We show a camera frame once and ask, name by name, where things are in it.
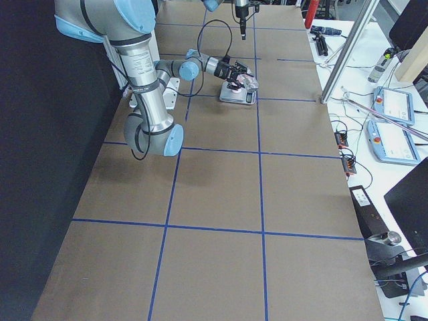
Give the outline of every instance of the bottle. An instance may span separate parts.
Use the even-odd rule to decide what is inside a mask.
[[[392,47],[385,50],[370,75],[368,75],[367,80],[369,82],[377,83],[379,81],[384,71],[388,68],[392,58],[395,56],[395,53],[396,51]]]

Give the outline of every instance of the black curtain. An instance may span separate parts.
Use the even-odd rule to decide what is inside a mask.
[[[120,91],[101,44],[61,35],[54,1],[0,4],[0,320],[29,320]]]

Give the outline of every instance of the red fire extinguisher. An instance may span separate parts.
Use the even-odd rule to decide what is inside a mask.
[[[311,0],[308,8],[308,13],[306,14],[305,19],[305,28],[309,29],[312,25],[312,20],[314,20],[316,10],[320,5],[320,0]]]

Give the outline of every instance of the sticker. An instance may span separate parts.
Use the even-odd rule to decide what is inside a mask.
[[[130,77],[139,77],[154,71],[150,52],[144,50],[134,56],[121,56],[126,73]]]
[[[361,207],[370,205],[370,201],[362,189],[355,189],[352,191],[352,193],[354,193],[356,201],[358,204],[360,204]]]

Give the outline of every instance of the black monitor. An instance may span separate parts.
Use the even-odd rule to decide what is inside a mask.
[[[385,195],[385,201],[415,253],[427,252],[428,157]]]

